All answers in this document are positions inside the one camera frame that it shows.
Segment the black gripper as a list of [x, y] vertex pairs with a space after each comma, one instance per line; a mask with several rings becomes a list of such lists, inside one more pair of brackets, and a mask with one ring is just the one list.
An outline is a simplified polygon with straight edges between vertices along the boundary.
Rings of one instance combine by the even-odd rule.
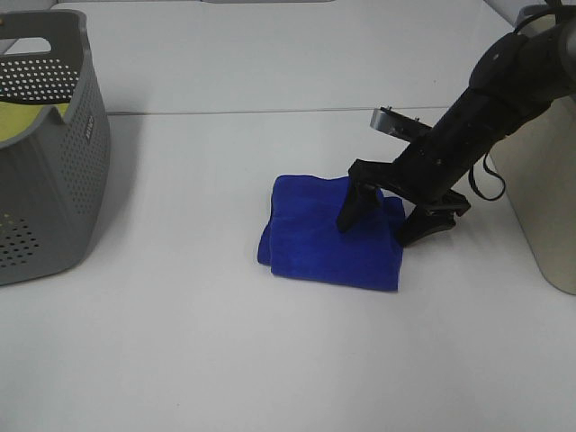
[[349, 168], [346, 198], [337, 216], [340, 233], [378, 207], [378, 189], [415, 205], [396, 230], [407, 247], [455, 226], [470, 204], [452, 188], [509, 131], [509, 103], [500, 95], [466, 89], [423, 136], [390, 163], [356, 160]]

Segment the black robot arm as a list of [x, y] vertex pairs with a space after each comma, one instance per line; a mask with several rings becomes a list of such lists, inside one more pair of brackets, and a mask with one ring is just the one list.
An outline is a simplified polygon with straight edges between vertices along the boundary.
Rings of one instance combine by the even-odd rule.
[[395, 233], [401, 246], [455, 226], [471, 207], [454, 190], [492, 147], [575, 93], [575, 8], [549, 1], [497, 40], [474, 67], [467, 88], [432, 127], [388, 107], [373, 111], [373, 129], [409, 145], [391, 163], [356, 160], [337, 216], [350, 230], [387, 190], [414, 204]]

